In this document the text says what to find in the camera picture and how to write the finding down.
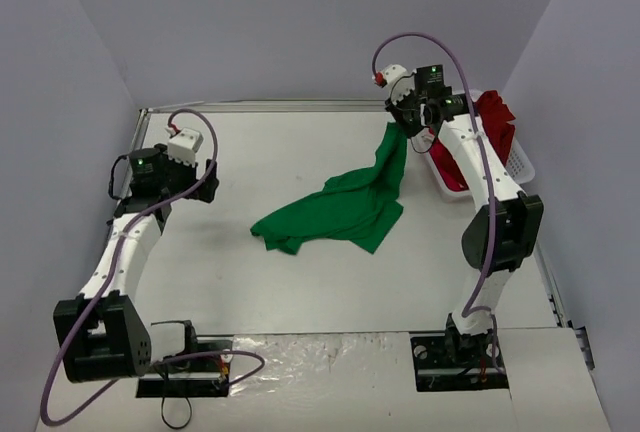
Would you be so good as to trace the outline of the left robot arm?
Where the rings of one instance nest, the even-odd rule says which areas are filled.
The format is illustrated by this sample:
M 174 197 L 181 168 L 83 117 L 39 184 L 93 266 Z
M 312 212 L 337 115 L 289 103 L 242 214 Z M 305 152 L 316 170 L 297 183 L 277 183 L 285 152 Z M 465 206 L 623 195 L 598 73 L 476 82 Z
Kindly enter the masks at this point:
M 217 163 L 197 174 L 202 138 L 180 133 L 164 144 L 127 154 L 130 193 L 119 200 L 110 238 L 96 270 L 72 299 L 56 304 L 53 321 L 67 379 L 72 383 L 142 375 L 156 360 L 149 327 L 134 295 L 149 255 L 171 213 L 170 198 L 213 201 Z

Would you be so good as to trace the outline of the green t shirt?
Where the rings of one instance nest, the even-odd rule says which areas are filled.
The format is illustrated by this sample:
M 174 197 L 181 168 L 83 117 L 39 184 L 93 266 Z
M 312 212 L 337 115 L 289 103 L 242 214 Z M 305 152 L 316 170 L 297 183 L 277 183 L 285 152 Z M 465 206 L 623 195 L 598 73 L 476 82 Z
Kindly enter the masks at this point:
M 322 190 L 261 218 L 250 233 L 268 251 L 289 255 L 321 239 L 348 241 L 373 254 L 404 212 L 399 196 L 406 158 L 407 139 L 389 122 L 373 165 L 327 179 Z

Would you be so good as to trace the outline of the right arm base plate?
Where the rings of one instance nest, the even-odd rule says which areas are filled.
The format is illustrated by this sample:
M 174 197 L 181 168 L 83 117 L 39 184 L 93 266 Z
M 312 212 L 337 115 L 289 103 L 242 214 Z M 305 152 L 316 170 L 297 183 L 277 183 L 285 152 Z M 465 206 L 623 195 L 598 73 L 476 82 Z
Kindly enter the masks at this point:
M 411 334 L 410 349 L 418 392 L 509 389 L 507 376 L 494 366 L 490 334 L 457 345 L 445 332 Z

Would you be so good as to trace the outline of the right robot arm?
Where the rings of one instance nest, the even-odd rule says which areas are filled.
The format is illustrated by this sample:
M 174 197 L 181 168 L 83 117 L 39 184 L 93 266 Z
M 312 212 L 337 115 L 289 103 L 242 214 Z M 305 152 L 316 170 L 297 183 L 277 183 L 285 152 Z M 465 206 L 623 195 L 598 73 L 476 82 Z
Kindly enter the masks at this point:
M 388 112 L 407 137 L 429 130 L 452 156 L 475 207 L 461 247 L 471 268 L 460 304 L 447 319 L 446 358 L 465 365 L 496 337 L 494 310 L 512 274 L 532 252 L 544 206 L 507 172 L 468 93 L 453 93 L 440 65 L 408 71 L 389 65 L 374 81 L 389 89 Z

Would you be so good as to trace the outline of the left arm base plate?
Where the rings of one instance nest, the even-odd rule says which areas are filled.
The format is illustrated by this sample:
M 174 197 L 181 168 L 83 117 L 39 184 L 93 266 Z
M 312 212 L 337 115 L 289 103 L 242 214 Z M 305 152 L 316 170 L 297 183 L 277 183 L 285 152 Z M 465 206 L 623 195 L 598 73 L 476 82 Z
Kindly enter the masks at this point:
M 221 358 L 198 358 L 153 366 L 137 382 L 135 397 L 223 398 L 229 394 L 228 376 L 222 377 Z

